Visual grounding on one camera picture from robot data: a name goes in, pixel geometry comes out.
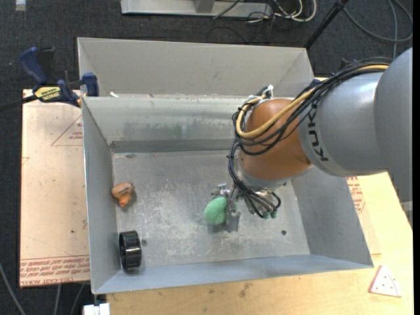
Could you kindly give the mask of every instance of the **cable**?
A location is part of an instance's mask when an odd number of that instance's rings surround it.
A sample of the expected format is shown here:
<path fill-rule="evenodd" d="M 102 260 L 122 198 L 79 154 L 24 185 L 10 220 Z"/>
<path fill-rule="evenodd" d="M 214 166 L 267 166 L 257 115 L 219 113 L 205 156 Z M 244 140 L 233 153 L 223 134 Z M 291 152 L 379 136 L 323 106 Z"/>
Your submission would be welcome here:
<path fill-rule="evenodd" d="M 57 296 L 55 298 L 55 304 L 54 304 L 54 315 L 57 315 L 58 312 L 58 303 L 60 302 L 60 294 L 61 294 L 61 284 L 57 287 Z"/>
<path fill-rule="evenodd" d="M 230 12 L 241 0 L 236 0 L 234 3 L 232 3 L 227 9 L 222 11 L 220 14 L 216 15 L 214 19 L 220 18 L 221 16 L 225 15 L 226 13 Z"/>
<path fill-rule="evenodd" d="M 288 18 L 292 18 L 293 16 L 298 16 L 302 13 L 302 9 L 303 9 L 302 0 L 298 0 L 298 2 L 299 2 L 299 12 L 298 13 L 296 13 L 296 12 L 288 13 L 283 9 L 282 6 L 280 6 L 280 4 L 278 3 L 278 0 L 273 0 L 273 1 L 276 4 L 276 6 L 280 9 L 280 11 L 283 13 L 283 15 L 280 15 L 280 16 L 285 16 L 285 17 L 288 17 Z"/>
<path fill-rule="evenodd" d="M 296 107 L 296 105 L 298 105 L 298 103 L 300 103 L 302 100 L 308 98 L 314 92 L 314 90 L 315 89 L 309 90 L 306 93 L 302 94 L 300 97 L 295 98 L 290 104 L 288 104 L 283 110 L 278 112 L 274 117 L 272 117 L 266 123 L 262 124 L 260 127 L 254 129 L 251 132 L 246 132 L 245 133 L 241 130 L 241 125 L 240 124 L 242 122 L 243 114 L 245 112 L 243 110 L 240 111 L 239 116 L 238 116 L 238 121 L 236 122 L 236 132 L 237 132 L 237 134 L 239 136 L 241 136 L 242 138 L 255 138 L 255 137 L 261 135 L 263 132 L 267 131 L 267 129 L 269 129 L 269 127 L 273 126 L 273 124 L 275 122 L 277 122 L 282 116 L 284 116 L 284 114 L 286 114 L 292 108 Z M 256 103 L 256 101 L 249 102 L 245 106 L 248 108 L 253 103 Z"/>
<path fill-rule="evenodd" d="M 411 17 L 411 15 L 407 11 L 407 9 L 398 0 L 392 0 L 392 1 L 394 1 L 402 9 L 402 11 L 407 15 L 407 17 L 409 18 L 410 25 L 411 25 L 411 33 L 407 37 L 404 37 L 404 38 L 401 38 L 401 39 L 400 38 L 395 38 L 395 37 L 394 38 L 384 37 L 384 36 L 378 35 L 376 33 L 373 33 L 372 31 L 370 31 L 370 30 L 366 29 L 365 27 L 363 27 L 359 22 L 357 22 L 356 19 L 347 11 L 347 9 L 345 7 L 343 7 L 343 11 L 344 11 L 344 13 L 346 13 L 346 15 L 348 16 L 348 18 L 358 28 L 360 28 L 362 31 L 364 31 L 365 33 L 369 34 L 370 36 L 373 36 L 376 39 L 380 39 L 380 40 L 388 41 L 388 42 L 392 42 L 392 43 L 408 41 L 408 40 L 410 40 L 413 37 L 413 18 Z"/>
<path fill-rule="evenodd" d="M 316 0 L 311 0 L 312 1 L 312 13 L 310 16 L 306 17 L 306 18 L 299 18 L 298 16 L 301 15 L 302 11 L 303 11 L 303 2 L 302 0 L 298 0 L 299 2 L 299 11 L 297 13 L 293 12 L 293 13 L 288 13 L 286 12 L 282 6 L 280 6 L 280 4 L 278 3 L 278 0 L 274 0 L 274 3 L 276 4 L 276 6 L 280 9 L 280 12 L 282 12 L 282 14 L 280 13 L 274 13 L 274 16 L 279 16 L 282 18 L 286 18 L 286 19 L 290 19 L 293 21 L 297 21 L 297 22 L 308 22 L 311 21 L 316 14 L 316 9 L 317 9 L 317 4 L 316 4 Z"/>
<path fill-rule="evenodd" d="M 10 296 L 12 297 L 16 307 L 18 308 L 19 312 L 21 313 L 21 315 L 26 315 L 25 311 L 23 310 L 22 306 L 20 305 L 18 299 L 16 298 L 16 295 L 14 294 L 12 287 L 6 277 L 5 271 L 3 270 L 3 266 L 1 265 L 0 262 L 0 274 L 3 278 L 3 281 L 5 282 L 6 288 L 9 291 Z"/>
<path fill-rule="evenodd" d="M 75 300 L 74 300 L 74 303 L 73 303 L 72 309 L 70 310 L 70 315 L 73 315 L 74 310 L 76 309 L 76 306 L 77 306 L 77 302 L 79 301 L 79 298 L 80 298 L 81 292 L 83 291 L 83 289 L 84 289 L 84 288 L 85 288 L 85 284 L 83 283 L 83 284 L 81 285 L 80 289 L 79 289 L 79 292 L 78 292 L 78 293 L 77 293 L 77 295 L 76 295 L 76 298 L 75 298 Z"/>
<path fill-rule="evenodd" d="M 355 62 L 346 68 L 342 69 L 329 79 L 325 81 L 321 81 L 316 83 L 315 85 L 310 85 L 309 87 L 302 90 L 300 94 L 296 96 L 294 101 L 291 104 L 294 104 L 295 110 L 292 114 L 286 119 L 285 123 L 277 128 L 274 132 L 270 133 L 265 137 L 261 137 L 263 134 L 267 133 L 268 130 L 277 122 L 277 120 L 282 117 L 285 111 L 278 112 L 275 116 L 269 119 L 265 124 L 254 130 L 252 133 L 252 137 L 242 137 L 240 136 L 239 132 L 243 132 L 245 127 L 245 116 L 246 113 L 252 110 L 252 107 L 256 105 L 257 100 L 252 98 L 251 100 L 247 100 L 244 106 L 238 109 L 236 113 L 232 116 L 232 121 L 234 122 L 235 127 L 235 134 L 236 134 L 236 142 L 239 144 L 241 150 L 251 156 L 261 155 L 271 148 L 273 148 L 279 141 L 284 140 L 287 138 L 291 133 L 288 133 L 287 136 L 285 132 L 287 128 L 293 123 L 309 106 L 315 106 L 325 95 L 330 92 L 330 90 L 334 89 L 335 86 L 342 83 L 343 81 L 354 77 L 355 75 L 360 74 L 367 74 L 369 72 L 383 72 L 387 69 L 390 60 L 388 58 L 374 58 L 369 60 L 362 60 L 359 62 Z M 292 109 L 293 105 L 289 105 L 287 110 Z M 293 128 L 294 131 L 298 125 L 303 121 L 300 118 L 298 124 Z M 257 152 L 251 152 L 246 147 L 250 146 L 262 146 L 264 147 Z"/>

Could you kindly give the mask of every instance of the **green foam ball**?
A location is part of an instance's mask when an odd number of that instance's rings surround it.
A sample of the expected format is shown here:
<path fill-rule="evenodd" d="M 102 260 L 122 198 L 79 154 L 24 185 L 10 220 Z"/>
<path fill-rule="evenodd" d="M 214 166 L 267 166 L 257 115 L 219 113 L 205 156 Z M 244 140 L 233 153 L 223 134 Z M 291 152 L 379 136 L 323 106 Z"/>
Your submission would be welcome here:
<path fill-rule="evenodd" d="M 212 225 L 220 225 L 226 220 L 225 208 L 228 202 L 225 197 L 212 199 L 204 209 L 204 219 Z"/>

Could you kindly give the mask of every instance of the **blue clamp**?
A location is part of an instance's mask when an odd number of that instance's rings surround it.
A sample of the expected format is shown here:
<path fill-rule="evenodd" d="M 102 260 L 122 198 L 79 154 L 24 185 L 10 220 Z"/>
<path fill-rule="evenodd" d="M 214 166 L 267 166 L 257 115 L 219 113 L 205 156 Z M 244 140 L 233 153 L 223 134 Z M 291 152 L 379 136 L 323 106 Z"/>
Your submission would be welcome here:
<path fill-rule="evenodd" d="M 79 107 L 79 96 L 72 91 L 70 85 L 80 86 L 86 85 L 87 95 L 88 96 L 98 96 L 99 87 L 96 76 L 89 72 L 85 73 L 81 80 L 67 84 L 63 79 L 59 79 L 56 82 L 56 86 L 60 88 L 60 91 L 56 90 L 46 90 L 45 92 L 40 92 L 42 96 L 39 96 L 36 93 L 40 88 L 52 87 L 48 85 L 47 81 L 49 80 L 48 75 L 44 72 L 42 66 L 40 65 L 37 58 L 37 48 L 31 47 L 20 55 L 19 62 L 22 65 L 25 72 L 35 78 L 37 85 L 33 88 L 33 93 L 36 97 L 42 102 L 63 102 L 66 104 L 74 105 Z"/>

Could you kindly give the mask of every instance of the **metal stand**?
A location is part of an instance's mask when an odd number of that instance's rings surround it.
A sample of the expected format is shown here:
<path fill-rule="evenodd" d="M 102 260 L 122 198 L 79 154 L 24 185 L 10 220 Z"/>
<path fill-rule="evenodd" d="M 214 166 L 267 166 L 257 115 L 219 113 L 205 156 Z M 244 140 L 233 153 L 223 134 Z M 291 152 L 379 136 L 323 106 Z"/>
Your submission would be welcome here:
<path fill-rule="evenodd" d="M 122 14 L 166 14 L 223 16 L 246 18 L 251 13 L 253 17 L 261 17 L 260 13 L 270 14 L 271 7 L 266 3 L 244 3 L 217 0 L 122 0 Z"/>

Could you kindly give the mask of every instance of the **black cable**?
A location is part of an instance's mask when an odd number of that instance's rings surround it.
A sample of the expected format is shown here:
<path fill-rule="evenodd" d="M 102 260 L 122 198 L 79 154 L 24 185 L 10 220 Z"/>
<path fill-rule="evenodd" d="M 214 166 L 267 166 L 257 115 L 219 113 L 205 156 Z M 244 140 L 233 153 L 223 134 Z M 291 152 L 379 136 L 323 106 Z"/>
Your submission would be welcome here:
<path fill-rule="evenodd" d="M 225 15 L 226 13 L 228 13 L 229 11 L 231 11 L 241 0 L 236 0 L 235 2 L 233 2 L 227 9 L 225 9 L 224 11 L 222 11 L 220 14 L 216 15 L 213 19 L 217 19 L 220 18 L 221 16 Z"/>
<path fill-rule="evenodd" d="M 365 33 L 369 34 L 370 36 L 376 38 L 376 39 L 380 39 L 383 41 L 388 41 L 388 42 L 405 42 L 410 40 L 413 37 L 413 18 L 411 17 L 410 13 L 407 11 L 407 9 L 398 1 L 398 0 L 392 0 L 394 1 L 397 6 L 399 6 L 402 11 L 407 15 L 407 17 L 409 18 L 409 22 L 410 22 L 410 26 L 411 26 L 411 32 L 407 37 L 404 38 L 390 38 L 390 37 L 385 37 L 385 36 L 381 36 L 378 35 L 376 33 L 373 33 L 372 31 L 368 30 L 367 28 L 363 27 L 359 22 L 356 21 L 356 19 L 347 11 L 347 9 L 345 7 L 343 7 L 343 11 L 344 13 L 348 16 L 348 18 L 361 30 L 363 30 Z"/>
<path fill-rule="evenodd" d="M 333 89 L 337 84 L 342 83 L 344 80 L 347 80 L 347 79 L 349 79 L 349 78 L 351 78 L 355 75 L 368 74 L 368 73 L 371 73 L 371 72 L 381 72 L 383 70 L 380 70 L 380 69 L 364 69 L 364 70 L 358 70 L 358 69 L 360 69 L 363 66 L 369 66 L 369 65 L 373 65 L 373 64 L 388 64 L 388 62 L 389 62 L 389 60 L 387 60 L 387 59 L 386 60 L 382 60 L 382 59 L 372 60 L 371 59 L 371 60 L 359 61 L 359 62 L 351 64 L 350 66 L 341 70 L 339 73 L 335 74 L 334 76 L 330 77 L 329 79 L 320 82 L 319 84 L 317 84 L 314 87 L 315 90 L 313 91 L 311 96 L 308 97 L 300 105 L 297 106 L 297 108 L 289 116 L 287 121 L 280 128 L 276 129 L 274 132 L 272 132 L 268 136 L 266 136 L 264 138 L 261 138 L 259 140 L 256 140 L 256 138 L 258 138 L 261 135 L 267 133 L 275 123 L 273 123 L 266 130 L 264 130 L 261 134 L 253 137 L 252 139 L 242 138 L 238 134 L 236 134 L 236 141 L 240 145 L 241 150 L 243 150 L 244 153 L 246 153 L 248 155 L 251 155 L 251 156 L 261 155 L 261 154 L 269 151 L 272 147 L 275 146 L 275 144 L 279 143 L 279 141 L 281 141 L 281 140 L 284 140 L 285 138 L 287 138 L 291 134 L 291 132 L 290 132 L 290 133 L 287 134 L 287 136 L 284 136 L 284 133 L 285 133 L 286 129 L 289 127 L 289 125 L 291 123 L 293 123 L 294 120 L 297 119 L 303 111 L 305 111 L 309 106 L 313 106 L 313 104 L 316 104 L 317 102 L 321 101 L 321 99 L 331 89 Z M 305 88 L 303 92 L 306 92 L 310 88 L 311 88 L 311 86 Z M 236 120 L 237 120 L 238 114 L 239 114 L 239 112 L 236 112 L 232 116 L 234 126 L 236 126 Z M 243 116 L 242 120 L 243 120 L 243 122 L 241 123 L 241 127 L 244 126 L 245 116 Z M 272 138 L 275 138 L 274 141 L 272 141 L 268 145 L 263 145 L 264 142 L 266 142 L 266 141 L 268 141 Z M 245 148 L 245 146 L 257 146 L 257 145 L 264 146 L 265 148 L 263 148 L 262 150 L 259 150 L 257 152 L 250 152 L 249 150 L 247 150 Z"/>

